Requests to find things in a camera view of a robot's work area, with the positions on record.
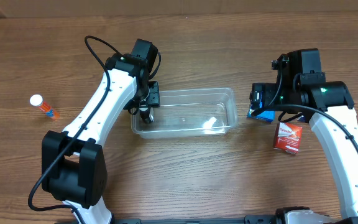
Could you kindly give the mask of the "black bottle white cap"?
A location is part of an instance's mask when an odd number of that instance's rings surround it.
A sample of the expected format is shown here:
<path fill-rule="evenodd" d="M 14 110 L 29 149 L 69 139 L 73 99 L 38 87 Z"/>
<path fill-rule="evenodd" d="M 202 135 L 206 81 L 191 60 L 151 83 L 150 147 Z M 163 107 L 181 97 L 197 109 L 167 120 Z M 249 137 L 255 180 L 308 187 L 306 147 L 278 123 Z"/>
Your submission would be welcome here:
<path fill-rule="evenodd" d="M 151 107 L 140 108 L 140 117 L 145 124 L 153 123 L 154 121 L 154 110 Z"/>

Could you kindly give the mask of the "red Panadol box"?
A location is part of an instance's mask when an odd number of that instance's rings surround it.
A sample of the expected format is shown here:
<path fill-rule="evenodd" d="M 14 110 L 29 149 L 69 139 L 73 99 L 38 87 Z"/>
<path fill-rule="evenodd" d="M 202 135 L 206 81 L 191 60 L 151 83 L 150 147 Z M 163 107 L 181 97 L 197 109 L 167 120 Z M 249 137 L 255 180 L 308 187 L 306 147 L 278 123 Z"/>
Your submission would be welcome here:
<path fill-rule="evenodd" d="M 290 123 L 278 123 L 273 139 L 273 148 L 290 154 L 298 154 L 303 128 Z"/>

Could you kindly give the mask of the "orange tube white cap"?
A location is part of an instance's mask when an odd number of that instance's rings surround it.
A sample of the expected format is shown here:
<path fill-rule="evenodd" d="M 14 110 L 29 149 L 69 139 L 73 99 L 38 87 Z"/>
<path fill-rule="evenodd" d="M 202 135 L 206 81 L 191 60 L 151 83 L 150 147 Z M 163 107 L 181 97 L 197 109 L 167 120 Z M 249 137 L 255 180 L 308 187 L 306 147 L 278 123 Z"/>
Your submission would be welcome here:
<path fill-rule="evenodd" d="M 60 118 L 60 114 L 52 108 L 41 95 L 32 95 L 30 97 L 30 104 L 32 106 L 38 107 L 41 111 L 43 111 L 49 118 L 58 120 Z"/>

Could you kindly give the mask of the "white and blue box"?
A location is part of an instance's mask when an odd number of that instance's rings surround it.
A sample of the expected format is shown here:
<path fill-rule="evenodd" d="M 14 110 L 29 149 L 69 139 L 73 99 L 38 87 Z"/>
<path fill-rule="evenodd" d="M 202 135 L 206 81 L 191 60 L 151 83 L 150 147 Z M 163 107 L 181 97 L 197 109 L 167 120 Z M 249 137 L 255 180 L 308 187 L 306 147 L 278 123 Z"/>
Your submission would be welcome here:
<path fill-rule="evenodd" d="M 305 117 L 302 115 L 302 116 L 300 116 L 299 118 L 298 118 L 298 121 L 299 122 L 305 122 Z"/>

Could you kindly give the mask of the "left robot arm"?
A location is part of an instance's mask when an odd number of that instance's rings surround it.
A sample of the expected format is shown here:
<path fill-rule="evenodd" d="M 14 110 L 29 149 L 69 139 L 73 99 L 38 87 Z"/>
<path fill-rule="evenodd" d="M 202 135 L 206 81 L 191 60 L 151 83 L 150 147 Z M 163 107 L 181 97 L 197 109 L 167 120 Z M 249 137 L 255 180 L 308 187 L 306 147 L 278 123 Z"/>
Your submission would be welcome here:
<path fill-rule="evenodd" d="M 38 212 L 69 208 L 78 223 L 114 223 L 103 200 L 108 172 L 103 146 L 121 111 L 154 121 L 160 107 L 153 79 L 161 54 L 153 43 L 137 39 L 132 52 L 116 51 L 105 62 L 99 87 L 81 113 L 62 132 L 42 140 L 42 175 L 30 191 L 28 206 Z"/>

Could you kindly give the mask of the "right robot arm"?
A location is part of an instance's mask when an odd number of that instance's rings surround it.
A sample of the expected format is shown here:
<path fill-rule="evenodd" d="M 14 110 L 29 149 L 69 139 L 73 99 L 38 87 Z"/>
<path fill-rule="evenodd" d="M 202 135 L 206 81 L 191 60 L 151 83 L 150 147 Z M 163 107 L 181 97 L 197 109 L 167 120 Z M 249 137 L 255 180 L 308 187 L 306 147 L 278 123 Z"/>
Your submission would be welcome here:
<path fill-rule="evenodd" d="M 350 91 L 342 81 L 326 81 L 318 49 L 282 54 L 272 69 L 276 82 L 252 85 L 251 115 L 279 111 L 309 124 L 336 184 L 338 223 L 358 223 L 358 121 Z"/>

